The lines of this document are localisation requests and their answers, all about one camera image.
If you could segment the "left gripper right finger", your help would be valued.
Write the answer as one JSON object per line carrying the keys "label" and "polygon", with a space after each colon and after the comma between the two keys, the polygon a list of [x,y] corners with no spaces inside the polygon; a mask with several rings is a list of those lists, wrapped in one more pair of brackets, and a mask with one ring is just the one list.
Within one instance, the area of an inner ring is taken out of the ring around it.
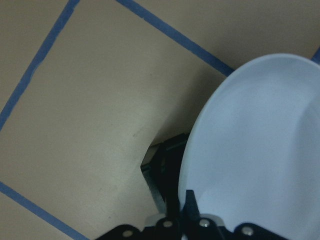
{"label": "left gripper right finger", "polygon": [[210,214],[200,214],[193,190],[186,190],[182,208],[183,232],[188,240],[284,240],[270,230],[245,222],[228,230],[221,218]]}

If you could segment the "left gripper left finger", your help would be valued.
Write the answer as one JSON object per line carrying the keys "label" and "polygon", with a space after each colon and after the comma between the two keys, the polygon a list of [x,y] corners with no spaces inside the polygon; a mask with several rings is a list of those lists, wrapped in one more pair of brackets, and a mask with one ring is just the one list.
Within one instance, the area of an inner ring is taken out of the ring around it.
{"label": "left gripper left finger", "polygon": [[179,240],[180,224],[176,218],[164,213],[149,216],[142,230],[131,225],[121,224],[96,238],[97,240]]}

